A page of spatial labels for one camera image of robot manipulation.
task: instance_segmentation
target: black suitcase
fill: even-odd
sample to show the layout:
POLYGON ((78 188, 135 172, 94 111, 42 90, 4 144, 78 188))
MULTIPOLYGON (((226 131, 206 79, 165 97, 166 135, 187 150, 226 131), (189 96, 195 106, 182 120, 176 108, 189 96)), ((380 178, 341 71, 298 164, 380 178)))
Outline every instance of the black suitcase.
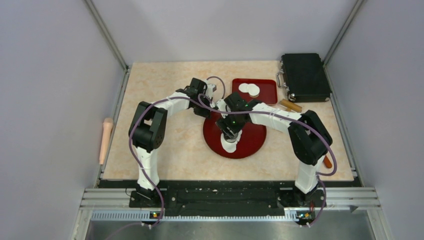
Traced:
POLYGON ((317 53, 290 53, 281 56, 281 72, 291 102, 325 102, 331 89, 317 53))

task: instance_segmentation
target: red plate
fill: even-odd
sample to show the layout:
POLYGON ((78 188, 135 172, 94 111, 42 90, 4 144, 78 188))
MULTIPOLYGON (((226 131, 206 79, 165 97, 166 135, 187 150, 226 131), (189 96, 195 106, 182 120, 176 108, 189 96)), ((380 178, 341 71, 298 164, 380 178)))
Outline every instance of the red plate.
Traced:
POLYGON ((215 124, 220 117, 220 113, 211 112, 210 118, 206 118, 203 123, 204 140, 215 153, 229 159, 243 159, 256 153, 264 144, 267 127, 248 122, 243 127, 235 152, 225 151, 221 144, 221 130, 215 124))
POLYGON ((278 102, 277 96, 277 83, 274 80, 269 79, 248 79, 248 78, 236 78, 232 80, 232 92, 238 92, 241 98, 249 102, 254 99, 249 93, 244 93, 239 90, 240 84, 256 84, 259 89, 259 96, 255 99, 260 100, 268 105, 275 105, 278 102))

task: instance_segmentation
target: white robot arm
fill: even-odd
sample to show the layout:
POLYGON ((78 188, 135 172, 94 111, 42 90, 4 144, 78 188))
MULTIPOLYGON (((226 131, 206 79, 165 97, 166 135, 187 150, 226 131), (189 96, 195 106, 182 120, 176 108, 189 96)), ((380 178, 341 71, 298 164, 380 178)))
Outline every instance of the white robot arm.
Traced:
POLYGON ((235 145, 237 145, 238 141, 234 140, 239 137, 239 132, 247 122, 264 125, 286 133, 290 135, 294 153, 300 160, 295 186, 304 194, 308 194, 316 188, 318 184, 316 172, 320 169, 324 161, 327 148, 317 136, 311 134, 311 132, 303 126, 276 116, 280 115, 295 121, 303 122, 318 131, 327 143, 331 145, 333 140, 314 111, 309 110, 301 114, 283 111, 257 100, 246 102, 236 92, 230 94, 224 101, 226 106, 222 106, 221 104, 220 110, 230 109, 232 112, 262 112, 222 115, 222 118, 220 118, 216 124, 227 140, 225 143, 226 145, 234 145, 233 148, 236 148, 235 145))
MULTIPOLYGON (((288 112, 283 111, 278 108, 273 108, 268 106, 265 103, 259 103, 253 107, 252 111, 268 112, 270 115, 259 114, 259 113, 250 113, 251 122, 258 125, 264 125, 269 128, 278 130, 285 134, 289 134, 289 127, 292 123, 288 120, 283 120, 279 117, 276 117, 275 114, 281 115, 293 120, 301 119, 302 115, 297 112, 288 112)), ((304 162, 299 163, 299 169, 297 171, 297 178, 294 182, 294 185, 301 190, 303 193, 307 194, 312 191, 315 186, 318 184, 316 177, 316 172, 319 171, 322 162, 324 161, 325 154, 319 157, 315 165, 306 164, 304 162)))
MULTIPOLYGON (((190 86, 186 86, 185 89, 179 89, 172 95, 167 97, 167 101, 156 104, 151 113, 144 117, 143 121, 136 127, 132 138, 132 144, 135 146, 138 159, 143 165, 146 175, 151 181, 157 185, 159 183, 158 176, 158 147, 161 145, 166 127, 166 119, 170 118, 174 114, 194 108, 194 113, 202 117, 208 117, 210 111, 198 107, 192 104, 188 99, 197 100, 199 94, 205 94, 208 98, 212 98, 214 91, 217 89, 215 84, 207 83, 202 80, 193 78, 190 86), (188 99, 172 99, 174 97, 185 97, 188 99), (144 124, 144 120, 152 119, 152 124, 144 124)), ((135 122, 140 117, 141 113, 144 112, 146 107, 150 105, 147 102, 141 102, 135 112, 134 119, 132 121, 129 132, 134 127, 135 122)), ((154 186, 147 180, 143 174, 143 169, 138 166, 138 185, 146 190, 153 190, 154 186)))
MULTIPOLYGON (((207 84, 199 79, 193 78, 190 86, 187 86, 184 90, 177 90, 177 92, 168 97, 168 101, 158 103, 152 108, 152 110, 150 110, 150 112, 152 112, 150 113, 150 117, 145 119, 153 119, 154 121, 152 121, 151 125, 143 125, 144 123, 141 123, 139 126, 137 126, 137 130, 139 130, 140 133, 137 133, 137 130, 135 131, 137 135, 133 135, 132 143, 135 146, 137 156, 144 167, 144 171, 155 185, 159 183, 157 170, 157 148, 163 141, 166 118, 169 118, 175 113, 191 107, 194 108, 194 113, 197 115, 207 117, 210 114, 209 110, 192 104, 188 99, 170 98, 186 97, 194 100, 197 99, 199 94, 206 94, 206 96, 212 98, 212 93, 215 89, 215 85, 207 84), (144 137, 144 132, 148 132, 148 137, 144 137)), ((130 131, 134 127, 135 121, 144 111, 143 109, 146 109, 146 106, 148 105, 150 105, 150 103, 141 102, 139 104, 140 109, 137 108, 133 123, 130 127, 130 131)), ((323 135, 327 140, 327 143, 331 145, 333 140, 331 139, 330 135, 315 112, 307 111, 303 114, 293 113, 283 111, 278 108, 273 108, 256 100, 246 102, 236 92, 230 94, 225 98, 224 101, 218 101, 216 106, 211 107, 215 107, 215 109, 219 109, 221 111, 259 111, 270 113, 222 114, 222 118, 216 122, 216 125, 221 129, 225 140, 227 140, 230 144, 235 145, 237 144, 237 141, 234 140, 240 137, 239 133, 242 131, 243 126, 247 122, 264 125, 280 132, 289 134, 294 153, 300 160, 295 186, 304 194, 308 194, 315 189, 318 184, 316 172, 324 160, 327 149, 315 135, 310 134, 310 132, 308 132, 303 126, 293 124, 289 120, 284 120, 275 116, 281 115, 293 120, 304 122, 323 135)), ((142 189, 154 189, 154 186, 146 179, 145 175, 143 174, 141 167, 139 167, 139 178, 137 183, 142 189)))

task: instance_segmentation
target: marble tabletop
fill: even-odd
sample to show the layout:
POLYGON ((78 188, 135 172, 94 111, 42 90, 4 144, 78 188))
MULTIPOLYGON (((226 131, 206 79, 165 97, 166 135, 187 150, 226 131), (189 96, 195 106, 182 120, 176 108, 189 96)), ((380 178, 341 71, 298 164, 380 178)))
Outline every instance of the marble tabletop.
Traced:
MULTIPOLYGON (((192 78, 201 80, 219 76, 225 82, 226 96, 231 93, 231 82, 236 78, 275 80, 278 61, 201 61, 134 63, 131 67, 122 107, 116 123, 113 141, 103 179, 137 179, 138 164, 128 146, 128 129, 137 105, 141 101, 155 102, 171 95, 176 89, 190 84, 192 78)), ((217 85, 215 99, 223 94, 222 84, 217 85)), ((284 98, 278 88, 278 101, 284 98)), ((327 181, 352 181, 353 175, 336 121, 333 106, 328 102, 299 103, 303 111, 315 111, 328 132, 337 160, 337 173, 322 177, 327 181)), ((290 137, 282 132, 267 129, 265 143, 252 156, 228 159, 213 152, 203 137, 204 118, 193 110, 179 112, 168 119, 165 139, 158 151, 158 174, 162 180, 237 180, 237 181, 293 181, 296 179, 299 160, 296 158, 290 137)), ((321 172, 331 170, 321 166, 321 172)))

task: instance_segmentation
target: white wall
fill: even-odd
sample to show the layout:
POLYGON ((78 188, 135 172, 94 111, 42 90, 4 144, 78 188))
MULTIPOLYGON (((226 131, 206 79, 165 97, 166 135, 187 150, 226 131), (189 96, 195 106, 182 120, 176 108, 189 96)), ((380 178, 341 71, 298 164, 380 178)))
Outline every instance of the white wall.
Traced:
POLYGON ((424 1, 368 1, 329 63, 361 178, 396 239, 422 239, 424 1))
POLYGON ((122 77, 83 1, 1 1, 1 239, 71 236, 122 77))
POLYGON ((94 0, 133 62, 324 58, 356 0, 94 0))

